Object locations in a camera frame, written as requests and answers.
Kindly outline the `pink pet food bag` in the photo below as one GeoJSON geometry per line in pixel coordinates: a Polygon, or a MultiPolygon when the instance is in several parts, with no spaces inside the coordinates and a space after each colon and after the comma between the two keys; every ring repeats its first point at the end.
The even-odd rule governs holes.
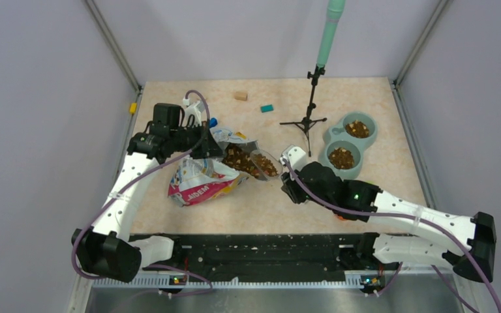
{"type": "Polygon", "coordinates": [[[193,159],[187,156],[179,162],[170,179],[168,197],[180,207],[217,199],[245,181],[258,180],[253,175],[255,167],[250,159],[250,153],[260,149],[258,142],[229,128],[214,127],[211,132],[224,149],[224,157],[193,159]]]}

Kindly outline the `clear plastic scoop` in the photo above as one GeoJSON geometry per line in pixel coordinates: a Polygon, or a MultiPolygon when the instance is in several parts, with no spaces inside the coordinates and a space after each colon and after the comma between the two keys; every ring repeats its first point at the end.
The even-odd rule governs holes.
{"type": "Polygon", "coordinates": [[[283,165],[262,149],[255,149],[250,153],[250,160],[255,170],[253,175],[259,181],[272,181],[278,179],[283,173],[283,165]]]}

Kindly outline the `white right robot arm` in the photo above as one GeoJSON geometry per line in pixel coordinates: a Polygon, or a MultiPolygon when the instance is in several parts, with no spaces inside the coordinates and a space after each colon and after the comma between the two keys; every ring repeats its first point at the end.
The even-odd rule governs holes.
{"type": "Polygon", "coordinates": [[[377,185],[341,179],[319,162],[308,162],[302,148],[291,145],[280,157],[287,168],[282,190],[296,204],[312,201],[345,220],[386,225],[405,232],[369,234],[355,249],[360,266],[379,263],[435,265],[474,282],[492,282],[496,254],[494,217],[453,215],[406,201],[377,185]]]}

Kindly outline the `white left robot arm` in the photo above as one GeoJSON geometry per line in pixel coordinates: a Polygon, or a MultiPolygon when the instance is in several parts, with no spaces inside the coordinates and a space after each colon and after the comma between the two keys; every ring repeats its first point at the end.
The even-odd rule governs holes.
{"type": "Polygon", "coordinates": [[[129,140],[123,166],[104,205],[92,221],[72,235],[71,263],[86,279],[130,282],[140,269],[160,262],[182,264],[183,252],[163,235],[130,240],[130,230],[145,193],[159,170],[186,156],[219,157],[210,120],[189,115],[177,104],[158,103],[144,131],[129,140]]]}

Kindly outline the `teal double pet bowl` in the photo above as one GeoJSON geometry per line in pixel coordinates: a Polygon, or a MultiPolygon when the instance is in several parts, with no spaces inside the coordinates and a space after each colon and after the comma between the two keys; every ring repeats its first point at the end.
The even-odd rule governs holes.
{"type": "Polygon", "coordinates": [[[376,121],[365,112],[347,113],[340,121],[330,126],[322,136],[324,148],[318,156],[318,161],[323,166],[331,168],[336,176],[341,179],[357,179],[364,161],[365,151],[375,142],[378,135],[376,121]],[[352,135],[352,131],[346,127],[354,122],[360,122],[369,131],[365,138],[352,135]],[[354,160],[354,166],[350,169],[337,169],[329,160],[329,154],[342,148],[350,152],[354,160]]]}

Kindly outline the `blue toy block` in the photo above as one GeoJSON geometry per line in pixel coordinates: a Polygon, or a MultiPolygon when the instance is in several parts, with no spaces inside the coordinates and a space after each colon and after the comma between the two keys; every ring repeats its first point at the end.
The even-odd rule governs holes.
{"type": "Polygon", "coordinates": [[[213,117],[213,118],[211,118],[211,119],[209,120],[209,128],[213,128],[213,127],[215,127],[215,126],[217,126],[217,125],[218,125],[218,121],[217,121],[217,119],[216,119],[216,118],[214,118],[214,117],[213,117]]]}

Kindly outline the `black tripod stand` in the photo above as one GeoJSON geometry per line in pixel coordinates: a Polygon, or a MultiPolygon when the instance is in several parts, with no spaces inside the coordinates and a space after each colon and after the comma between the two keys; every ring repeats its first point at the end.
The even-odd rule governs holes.
{"type": "Polygon", "coordinates": [[[300,121],[291,121],[291,122],[281,122],[279,125],[294,125],[300,131],[302,131],[305,135],[306,141],[307,141],[307,151],[308,151],[308,156],[312,156],[312,151],[311,151],[311,140],[310,140],[310,129],[318,122],[326,122],[327,118],[321,118],[321,119],[312,119],[312,111],[316,108],[316,104],[314,103],[314,94],[316,90],[316,86],[318,85],[318,81],[321,76],[325,74],[325,66],[324,65],[316,65],[314,72],[308,72],[307,73],[307,78],[311,80],[311,93],[309,97],[309,104],[307,106],[306,114],[300,121]]]}

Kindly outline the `light wooden block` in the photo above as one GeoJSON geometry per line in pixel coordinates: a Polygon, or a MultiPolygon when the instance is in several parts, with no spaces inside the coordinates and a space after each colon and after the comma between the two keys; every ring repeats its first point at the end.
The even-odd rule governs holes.
{"type": "Polygon", "coordinates": [[[236,91],[234,93],[234,98],[239,101],[247,101],[248,100],[248,92],[246,91],[236,91]]]}

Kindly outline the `teal rectangular block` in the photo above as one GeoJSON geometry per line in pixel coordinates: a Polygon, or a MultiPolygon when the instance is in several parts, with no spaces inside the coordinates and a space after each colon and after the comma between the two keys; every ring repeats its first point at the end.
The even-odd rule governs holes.
{"type": "Polygon", "coordinates": [[[266,105],[260,106],[260,111],[262,113],[272,112],[273,110],[274,110],[274,107],[272,104],[266,104],[266,105]]]}

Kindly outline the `aluminium frame rail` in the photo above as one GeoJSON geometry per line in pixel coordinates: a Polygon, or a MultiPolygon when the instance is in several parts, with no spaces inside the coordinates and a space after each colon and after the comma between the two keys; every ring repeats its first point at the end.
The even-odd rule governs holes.
{"type": "Polygon", "coordinates": [[[172,255],[163,261],[143,261],[134,242],[97,245],[82,254],[82,268],[98,280],[133,282],[138,271],[189,271],[201,281],[250,283],[338,282],[348,271],[395,270],[397,261],[373,256],[364,236],[274,235],[181,236],[174,238],[172,255]]]}

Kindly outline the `yellow clip on frame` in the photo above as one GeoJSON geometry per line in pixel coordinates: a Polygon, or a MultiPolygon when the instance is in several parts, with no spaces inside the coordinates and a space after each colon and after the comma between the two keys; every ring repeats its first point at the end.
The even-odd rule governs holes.
{"type": "Polygon", "coordinates": [[[129,108],[129,113],[131,115],[134,115],[137,111],[137,107],[138,107],[138,104],[136,102],[133,102],[131,105],[130,105],[130,108],[129,108]]]}

